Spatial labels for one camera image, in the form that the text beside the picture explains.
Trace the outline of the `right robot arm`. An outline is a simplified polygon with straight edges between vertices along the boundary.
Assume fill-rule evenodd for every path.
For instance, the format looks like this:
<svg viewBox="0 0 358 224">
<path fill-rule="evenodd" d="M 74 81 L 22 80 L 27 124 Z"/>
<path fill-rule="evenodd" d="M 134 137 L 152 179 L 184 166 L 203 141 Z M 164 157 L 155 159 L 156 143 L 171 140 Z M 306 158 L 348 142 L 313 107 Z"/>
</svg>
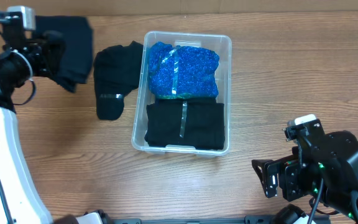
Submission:
<svg viewBox="0 0 358 224">
<path fill-rule="evenodd" d="M 296 143 L 290 156 L 252 160 L 265 196 L 278 189 L 289 202 L 310 195 L 313 212 L 322 203 L 358 223 L 358 139 L 349 131 L 325 133 L 317 118 L 289 121 L 283 132 Z"/>
</svg>

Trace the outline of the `blue sparkly garment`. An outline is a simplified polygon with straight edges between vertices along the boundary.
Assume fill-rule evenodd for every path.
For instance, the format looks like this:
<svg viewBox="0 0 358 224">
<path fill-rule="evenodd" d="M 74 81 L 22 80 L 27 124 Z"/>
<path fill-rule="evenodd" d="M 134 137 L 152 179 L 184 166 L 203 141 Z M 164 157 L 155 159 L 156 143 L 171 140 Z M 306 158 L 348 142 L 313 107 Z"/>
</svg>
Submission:
<svg viewBox="0 0 358 224">
<path fill-rule="evenodd" d="M 219 59 L 210 49 L 157 42 L 149 52 L 149 90 L 159 99 L 215 98 Z"/>
</svg>

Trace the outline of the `black cloth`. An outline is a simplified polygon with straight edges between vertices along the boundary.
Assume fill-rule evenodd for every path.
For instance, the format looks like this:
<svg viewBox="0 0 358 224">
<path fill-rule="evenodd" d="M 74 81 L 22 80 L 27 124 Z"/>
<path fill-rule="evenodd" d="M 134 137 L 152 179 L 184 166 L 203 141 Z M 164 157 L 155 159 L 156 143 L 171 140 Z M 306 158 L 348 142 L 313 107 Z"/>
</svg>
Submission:
<svg viewBox="0 0 358 224">
<path fill-rule="evenodd" d="M 152 147 L 193 146 L 221 150 L 225 143 L 224 104 L 215 98 L 156 100 L 146 107 L 145 141 Z"/>
</svg>

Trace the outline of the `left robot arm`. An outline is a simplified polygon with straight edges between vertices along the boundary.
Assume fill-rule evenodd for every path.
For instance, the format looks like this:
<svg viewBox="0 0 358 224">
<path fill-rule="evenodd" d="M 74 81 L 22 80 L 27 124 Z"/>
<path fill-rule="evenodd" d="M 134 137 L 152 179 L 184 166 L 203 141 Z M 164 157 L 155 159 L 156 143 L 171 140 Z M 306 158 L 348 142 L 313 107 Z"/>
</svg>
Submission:
<svg viewBox="0 0 358 224">
<path fill-rule="evenodd" d="M 57 74 L 64 44 L 59 33 L 28 39 L 22 16 L 0 19 L 5 46 L 0 54 L 0 223 L 53 223 L 32 181 L 22 152 L 12 94 L 33 77 Z"/>
</svg>

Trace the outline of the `black sock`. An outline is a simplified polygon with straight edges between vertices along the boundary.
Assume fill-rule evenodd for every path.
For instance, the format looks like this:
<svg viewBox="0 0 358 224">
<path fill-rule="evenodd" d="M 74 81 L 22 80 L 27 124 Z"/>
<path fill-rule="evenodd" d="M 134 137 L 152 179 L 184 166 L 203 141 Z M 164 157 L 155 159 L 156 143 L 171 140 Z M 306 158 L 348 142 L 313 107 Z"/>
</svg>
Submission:
<svg viewBox="0 0 358 224">
<path fill-rule="evenodd" d="M 78 84 L 85 84 L 93 65 L 93 30 L 86 17 L 36 16 L 32 37 L 42 37 L 49 31 L 62 35 L 65 50 L 60 59 L 55 83 L 74 93 Z"/>
<path fill-rule="evenodd" d="M 133 41 L 97 53 L 93 76 L 99 119 L 114 121 L 122 115 L 124 98 L 139 87 L 143 48 Z"/>
</svg>

